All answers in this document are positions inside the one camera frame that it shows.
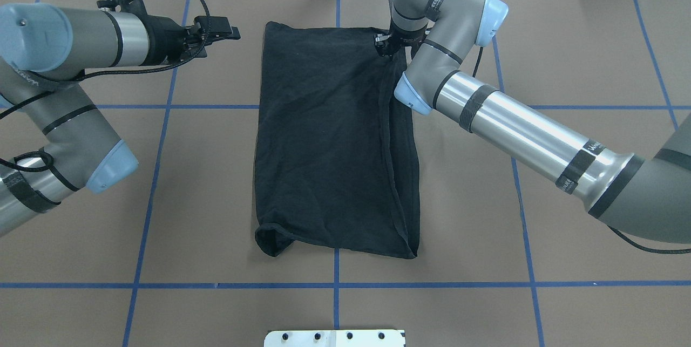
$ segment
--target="silver arm segment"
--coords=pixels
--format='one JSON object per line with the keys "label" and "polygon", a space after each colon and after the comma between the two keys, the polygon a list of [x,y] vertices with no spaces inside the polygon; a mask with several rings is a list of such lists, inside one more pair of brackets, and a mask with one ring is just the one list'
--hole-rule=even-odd
{"label": "silver arm segment", "polygon": [[[0,236],[48,212],[82,187],[102,192],[138,165],[79,84],[47,81],[17,71],[0,59],[0,94],[9,104],[45,91],[54,93],[33,101],[24,111],[49,140],[44,151],[55,163],[50,170],[38,173],[0,166]],[[44,166],[41,158],[25,158],[17,164]]]}
{"label": "silver arm segment", "polygon": [[617,154],[459,71],[473,45],[489,44],[508,13],[504,3],[392,0],[390,5],[392,36],[413,34],[399,23],[402,11],[435,20],[398,83],[397,99],[423,115],[440,111],[579,197],[589,214],[608,226],[656,241],[691,243],[691,120],[652,160]]}

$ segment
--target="metal bracket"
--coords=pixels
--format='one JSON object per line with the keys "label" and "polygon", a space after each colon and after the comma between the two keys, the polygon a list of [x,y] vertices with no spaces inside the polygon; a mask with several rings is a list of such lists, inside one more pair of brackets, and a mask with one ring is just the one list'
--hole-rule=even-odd
{"label": "metal bracket", "polygon": [[405,347],[404,330],[273,331],[264,347]]}

